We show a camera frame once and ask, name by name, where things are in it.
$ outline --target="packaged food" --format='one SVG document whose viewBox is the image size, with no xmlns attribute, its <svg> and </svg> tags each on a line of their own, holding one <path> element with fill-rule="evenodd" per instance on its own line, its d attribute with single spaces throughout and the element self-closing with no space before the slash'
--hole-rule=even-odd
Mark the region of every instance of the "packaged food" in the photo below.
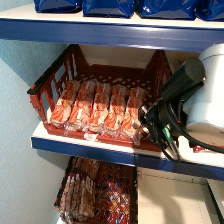
<svg viewBox="0 0 224 224">
<path fill-rule="evenodd" d="M 71 177 L 68 176 L 68 179 L 67 179 L 62 197 L 61 197 L 61 201 L 60 201 L 60 206 L 59 206 L 60 213 L 64 213 L 66 209 L 66 198 L 67 198 L 70 182 L 71 182 Z"/>
<path fill-rule="evenodd" d="M 130 90 L 129 99 L 121 125 L 121 134 L 126 138 L 133 140 L 134 144 L 140 144 L 139 128 L 140 121 L 138 120 L 138 109 L 145 99 L 145 90 L 137 87 Z"/>
<path fill-rule="evenodd" d="M 103 124 L 108 116 L 111 85 L 109 83 L 97 83 L 93 111 L 89 119 L 89 130 L 101 133 Z"/>
<path fill-rule="evenodd" d="M 223 0 L 198 0 L 196 15 L 205 21 L 224 21 Z"/>
<path fill-rule="evenodd" d="M 95 184 L 89 178 L 89 176 L 86 176 L 83 181 L 81 203 L 79 206 L 79 215 L 81 215 L 82 220 L 80 220 L 79 218 L 79 221 L 84 221 L 83 216 L 92 219 L 94 216 L 94 210 L 95 210 Z"/>
<path fill-rule="evenodd" d="M 81 0 L 34 0 L 37 12 L 63 13 L 81 9 Z"/>
<path fill-rule="evenodd" d="M 96 179 L 96 174 L 98 172 L 100 166 L 100 161 L 94 159 L 84 159 L 82 164 L 82 171 L 86 172 L 86 174 L 90 177 L 91 180 Z"/>
<path fill-rule="evenodd" d="M 73 190 L 73 195 L 72 195 L 72 203 L 71 203 L 71 211 L 73 214 L 73 217 L 76 218 L 77 214 L 78 214 L 78 209 L 79 209 L 79 197 L 81 197 L 81 195 L 79 195 L 79 191 L 80 191 L 80 186 L 82 183 L 82 179 L 80 176 L 80 171 L 77 171 L 76 177 L 75 177 L 75 185 L 74 185 L 74 190 Z"/>
<path fill-rule="evenodd" d="M 76 80 L 70 80 L 66 83 L 50 118 L 51 123 L 55 127 L 61 128 L 68 121 L 79 88 L 80 82 Z"/>
<path fill-rule="evenodd" d="M 113 86 L 109 114 L 104 125 L 105 133 L 116 137 L 117 131 L 121 127 L 124 118 L 126 96 L 127 88 L 125 86 Z"/>
<path fill-rule="evenodd" d="M 71 209 L 71 203 L 72 203 L 72 195 L 73 195 L 73 190 L 74 190 L 74 185 L 75 185 L 75 173 L 70 174 L 71 182 L 69 185 L 68 193 L 66 196 L 66 202 L 65 202 L 65 218 L 66 220 L 70 219 L 70 209 Z"/>
<path fill-rule="evenodd" d="M 130 18 L 137 0 L 83 0 L 84 16 Z"/>
<path fill-rule="evenodd" d="M 88 125 L 93 108 L 95 89 L 95 81 L 85 81 L 82 83 L 70 118 L 66 124 L 65 134 L 67 131 L 81 131 L 86 125 Z"/>
<path fill-rule="evenodd" d="M 80 179 L 80 181 L 79 181 L 80 185 L 78 187 L 77 195 L 75 197 L 76 204 L 75 204 L 75 208 L 73 210 L 73 217 L 75 219 L 78 219 L 79 221 L 84 221 L 87 219 L 87 217 L 85 218 L 85 217 L 83 217 L 83 215 L 79 214 L 79 207 L 81 204 L 81 197 L 82 197 L 82 188 L 83 188 L 84 182 L 85 182 L 83 175 L 81 173 L 79 174 L 79 179 Z"/>
<path fill-rule="evenodd" d="M 139 11 L 143 18 L 194 20 L 197 2 L 198 0 L 139 0 Z"/>
</svg>

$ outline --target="storage shelf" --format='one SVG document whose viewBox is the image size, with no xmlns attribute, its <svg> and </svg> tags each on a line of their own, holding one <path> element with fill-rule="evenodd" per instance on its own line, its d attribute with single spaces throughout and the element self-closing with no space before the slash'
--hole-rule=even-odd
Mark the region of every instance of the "storage shelf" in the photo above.
<svg viewBox="0 0 224 224">
<path fill-rule="evenodd" d="M 0 13 L 0 38 L 202 52 L 224 42 L 224 23 L 87 18 L 73 14 L 36 13 L 34 4 Z"/>
<path fill-rule="evenodd" d="M 139 223 L 219 223 L 207 185 L 138 172 Z"/>
<path fill-rule="evenodd" d="M 174 165 L 158 152 L 49 135 L 42 122 L 33 133 L 31 143 L 35 149 L 224 181 L 224 155 L 193 153 L 183 137 L 180 138 L 180 165 Z"/>
</svg>

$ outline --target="plastic package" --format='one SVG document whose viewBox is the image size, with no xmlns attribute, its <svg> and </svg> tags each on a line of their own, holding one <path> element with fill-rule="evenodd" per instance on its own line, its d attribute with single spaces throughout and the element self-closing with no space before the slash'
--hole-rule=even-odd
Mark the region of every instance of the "plastic package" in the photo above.
<svg viewBox="0 0 224 224">
<path fill-rule="evenodd" d="M 81 9 L 81 0 L 34 0 L 37 12 L 63 13 Z"/>
<path fill-rule="evenodd" d="M 70 80 L 66 83 L 54 111 L 52 112 L 50 121 L 57 128 L 61 128 L 69 119 L 72 105 L 75 102 L 76 95 L 80 89 L 80 82 Z"/>
<path fill-rule="evenodd" d="M 197 1 L 139 0 L 139 11 L 143 18 L 194 20 Z"/>
<path fill-rule="evenodd" d="M 93 159 L 85 159 L 82 163 L 81 169 L 87 173 L 91 180 L 96 179 L 96 174 L 100 166 L 100 161 Z"/>
<path fill-rule="evenodd" d="M 134 12 L 136 0 L 83 0 L 84 16 L 130 18 Z"/>
<path fill-rule="evenodd" d="M 224 0 L 198 0 L 196 15 L 206 21 L 224 21 Z"/>
<path fill-rule="evenodd" d="M 139 128 L 141 123 L 138 120 L 138 109 L 145 99 L 145 90 L 137 87 L 132 88 L 121 125 L 121 134 L 133 140 L 135 145 L 140 144 Z"/>
<path fill-rule="evenodd" d="M 86 81 L 82 83 L 70 118 L 66 124 L 65 135 L 68 131 L 81 131 L 84 127 L 88 126 L 93 108 L 95 89 L 95 81 Z"/>
<path fill-rule="evenodd" d="M 124 118 L 126 96 L 127 88 L 125 86 L 113 86 L 109 114 L 104 125 L 104 133 L 117 137 L 118 130 Z"/>
<path fill-rule="evenodd" d="M 101 133 L 103 124 L 108 116 L 111 85 L 109 83 L 97 83 L 93 112 L 89 119 L 89 130 Z"/>
<path fill-rule="evenodd" d="M 85 218 L 93 218 L 95 210 L 95 184 L 86 176 L 83 180 L 81 203 L 79 206 L 79 221 L 84 221 Z"/>
</svg>

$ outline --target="red plastic crate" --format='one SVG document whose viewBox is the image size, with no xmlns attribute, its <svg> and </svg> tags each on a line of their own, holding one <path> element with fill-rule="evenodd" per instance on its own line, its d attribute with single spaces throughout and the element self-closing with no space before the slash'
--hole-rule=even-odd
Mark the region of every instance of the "red plastic crate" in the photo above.
<svg viewBox="0 0 224 224">
<path fill-rule="evenodd" d="M 56 80 L 56 74 L 61 67 L 65 68 L 59 80 Z M 160 97 L 160 89 L 163 81 L 169 79 L 171 70 L 164 51 L 157 50 L 149 61 L 145 69 L 129 68 L 111 65 L 89 65 L 82 53 L 79 45 L 70 45 L 51 65 L 50 68 L 32 85 L 28 90 L 30 102 L 43 121 L 44 127 L 49 134 L 64 136 L 64 129 L 58 129 L 47 123 L 46 113 L 44 111 L 42 95 L 45 93 L 46 99 L 51 111 L 54 110 L 55 103 L 53 99 L 53 83 L 57 92 L 57 97 L 63 91 L 64 84 L 70 79 L 85 81 L 87 79 L 97 79 L 99 82 L 109 82 L 111 85 L 124 85 L 127 88 L 141 87 L 148 91 L 145 104 L 149 106 Z M 84 139 L 84 133 L 74 131 L 67 137 Z M 140 146 L 135 146 L 129 139 L 114 139 L 108 136 L 97 136 L 98 141 L 132 148 L 140 148 L 150 151 L 160 151 L 149 140 L 141 140 Z"/>
</svg>

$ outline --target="white wall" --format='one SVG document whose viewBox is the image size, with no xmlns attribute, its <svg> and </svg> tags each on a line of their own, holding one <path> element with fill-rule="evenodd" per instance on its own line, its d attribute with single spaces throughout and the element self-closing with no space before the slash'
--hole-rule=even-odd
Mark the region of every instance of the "white wall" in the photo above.
<svg viewBox="0 0 224 224">
<path fill-rule="evenodd" d="M 32 2 L 1 0 L 0 11 Z M 57 221 L 53 204 L 69 157 L 31 148 L 39 116 L 26 91 L 64 48 L 0 40 L 0 223 Z"/>
</svg>

